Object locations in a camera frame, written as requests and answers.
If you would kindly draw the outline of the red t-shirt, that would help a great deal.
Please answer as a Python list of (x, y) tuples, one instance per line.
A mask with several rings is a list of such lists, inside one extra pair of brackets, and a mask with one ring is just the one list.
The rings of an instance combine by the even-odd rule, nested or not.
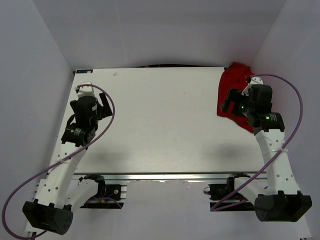
[(218, 97), (217, 97), (217, 109), (216, 114), (219, 117), (228, 118), (234, 121), (239, 127), (247, 130), (251, 134), (254, 132), (252, 127), (248, 124), (248, 119), (246, 117), (234, 116), (231, 114), (233, 104), (227, 113), (221, 111), (221, 104), (225, 100), (229, 89), (234, 88), (237, 90), (244, 90), (248, 85), (246, 82), (246, 77), (254, 75), (250, 67), (239, 63), (233, 62), (228, 68), (224, 70), (221, 75), (219, 85), (218, 85)]

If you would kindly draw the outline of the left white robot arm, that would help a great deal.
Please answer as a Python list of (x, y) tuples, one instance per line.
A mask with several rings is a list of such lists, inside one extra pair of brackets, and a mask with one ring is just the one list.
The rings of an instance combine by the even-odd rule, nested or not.
[(70, 102), (74, 114), (67, 121), (55, 166), (49, 172), (45, 185), (33, 201), (26, 201), (22, 212), (32, 227), (58, 235), (70, 228), (74, 213), (89, 199), (99, 200), (106, 194), (104, 177), (86, 175), (71, 193), (67, 193), (73, 175), (90, 145), (99, 139), (98, 122), (114, 117), (111, 97), (101, 92), (78, 93)]

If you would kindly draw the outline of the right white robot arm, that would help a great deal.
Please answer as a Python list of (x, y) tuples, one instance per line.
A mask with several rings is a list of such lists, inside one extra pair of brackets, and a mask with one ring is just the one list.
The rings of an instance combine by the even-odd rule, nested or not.
[(272, 111), (272, 95), (269, 85), (253, 84), (243, 91), (231, 88), (221, 104), (222, 112), (233, 104), (232, 114), (247, 117), (264, 162), (254, 178), (265, 172), (267, 188), (254, 182), (253, 177), (236, 177), (225, 187), (226, 196), (212, 211), (225, 200), (240, 196), (253, 204), (261, 222), (297, 222), (311, 208), (311, 197), (302, 194), (294, 178), (285, 150), (285, 125), (281, 114)]

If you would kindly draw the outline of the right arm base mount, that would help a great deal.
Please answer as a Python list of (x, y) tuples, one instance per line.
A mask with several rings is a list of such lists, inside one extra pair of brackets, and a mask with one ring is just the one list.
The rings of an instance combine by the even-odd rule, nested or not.
[[(234, 179), (234, 177), (228, 177), (225, 183), (212, 183), (203, 189), (203, 193), (209, 196), (210, 208), (235, 189)], [(228, 198), (217, 208), (218, 212), (249, 212), (255, 210), (253, 204), (240, 193)]]

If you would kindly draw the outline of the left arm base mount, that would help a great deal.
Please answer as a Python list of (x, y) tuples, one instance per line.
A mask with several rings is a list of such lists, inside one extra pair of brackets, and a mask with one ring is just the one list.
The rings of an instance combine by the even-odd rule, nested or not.
[(92, 173), (79, 178), (80, 184), (83, 180), (92, 180), (98, 183), (97, 194), (92, 196), (81, 208), (82, 209), (120, 209), (124, 205), (124, 197), (121, 197), (122, 185), (106, 183), (104, 176)]

